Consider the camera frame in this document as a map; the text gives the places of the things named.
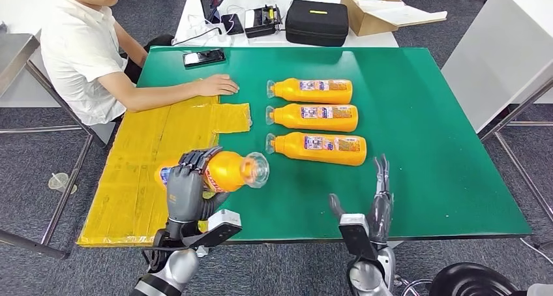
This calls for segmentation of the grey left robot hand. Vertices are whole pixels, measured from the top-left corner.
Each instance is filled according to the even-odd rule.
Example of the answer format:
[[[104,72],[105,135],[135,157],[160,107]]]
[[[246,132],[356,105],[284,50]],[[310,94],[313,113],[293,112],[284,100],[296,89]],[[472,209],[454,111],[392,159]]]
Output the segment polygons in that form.
[[[192,150],[170,168],[166,180],[169,220],[180,223],[207,220],[228,199],[225,192],[209,199],[203,197],[203,175],[208,162],[221,151],[221,146]]]

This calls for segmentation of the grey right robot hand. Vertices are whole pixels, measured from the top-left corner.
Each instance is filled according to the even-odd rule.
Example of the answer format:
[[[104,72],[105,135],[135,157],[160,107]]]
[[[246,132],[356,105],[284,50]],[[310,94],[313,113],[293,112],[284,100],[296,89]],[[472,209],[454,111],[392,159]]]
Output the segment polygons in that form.
[[[378,249],[387,246],[393,212],[393,195],[389,190],[390,164],[382,154],[374,158],[376,167],[376,191],[367,215],[346,213],[336,194],[329,194],[329,206],[338,219],[341,230],[356,231],[358,238],[366,239]]]

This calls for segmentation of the person's right hand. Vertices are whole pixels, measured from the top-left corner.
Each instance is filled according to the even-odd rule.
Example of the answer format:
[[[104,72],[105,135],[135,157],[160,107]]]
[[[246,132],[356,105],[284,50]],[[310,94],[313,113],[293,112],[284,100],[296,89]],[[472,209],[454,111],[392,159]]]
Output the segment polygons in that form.
[[[198,96],[233,95],[239,91],[239,86],[228,74],[215,74],[196,82]]]

